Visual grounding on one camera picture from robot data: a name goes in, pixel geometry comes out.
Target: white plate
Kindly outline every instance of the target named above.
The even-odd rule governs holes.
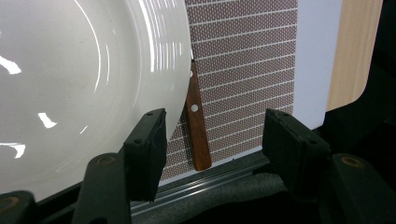
[[[169,139],[190,52],[183,0],[1,1],[0,192],[79,182],[152,109]]]

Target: knife rivet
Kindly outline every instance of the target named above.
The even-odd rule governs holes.
[[[192,105],[191,106],[191,111],[192,112],[197,112],[198,111],[198,105]]]

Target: wooden knife handle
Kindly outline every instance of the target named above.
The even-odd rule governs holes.
[[[209,143],[207,142],[204,112],[195,62],[191,62],[192,76],[185,104],[187,126],[189,127],[191,154],[194,169],[203,171],[212,166]]]

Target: ceramic plate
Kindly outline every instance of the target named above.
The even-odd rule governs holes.
[[[167,138],[190,75],[183,0],[0,2],[0,192],[37,201],[117,152],[164,107]]]

